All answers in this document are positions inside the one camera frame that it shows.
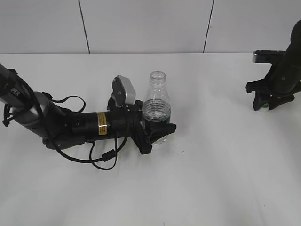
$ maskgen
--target plastic bottle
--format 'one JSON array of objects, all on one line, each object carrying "label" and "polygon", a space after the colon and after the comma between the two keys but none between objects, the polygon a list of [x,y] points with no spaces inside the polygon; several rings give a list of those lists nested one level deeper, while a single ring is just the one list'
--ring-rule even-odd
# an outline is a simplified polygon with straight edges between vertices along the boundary
[{"label": "plastic bottle", "polygon": [[[154,71],[150,74],[150,85],[143,100],[143,126],[146,129],[155,128],[170,120],[170,99],[166,91],[166,76],[164,72]],[[167,136],[156,141],[161,144]]]}]

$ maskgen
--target label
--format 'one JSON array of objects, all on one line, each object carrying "label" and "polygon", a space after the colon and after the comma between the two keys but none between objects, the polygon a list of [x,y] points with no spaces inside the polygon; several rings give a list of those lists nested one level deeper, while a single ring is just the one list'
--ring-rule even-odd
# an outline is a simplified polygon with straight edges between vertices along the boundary
[{"label": "label", "polygon": [[104,112],[97,112],[98,118],[98,134],[106,135],[107,134],[107,118],[105,117]]}]

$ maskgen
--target white table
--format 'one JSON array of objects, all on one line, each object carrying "label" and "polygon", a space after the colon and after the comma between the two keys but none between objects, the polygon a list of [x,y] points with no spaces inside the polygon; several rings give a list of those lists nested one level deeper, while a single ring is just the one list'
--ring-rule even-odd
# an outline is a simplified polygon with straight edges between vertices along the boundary
[{"label": "white table", "polygon": [[[64,159],[16,122],[0,126],[0,225],[301,225],[301,96],[253,111],[245,85],[270,65],[252,63],[252,54],[0,55],[0,62],[35,91],[83,97],[86,112],[105,111],[114,76],[130,78],[142,99],[151,71],[162,70],[177,124],[149,155],[129,139],[108,172]],[[112,148],[112,140],[97,142],[94,157]],[[66,152],[87,158],[89,149]]]}]

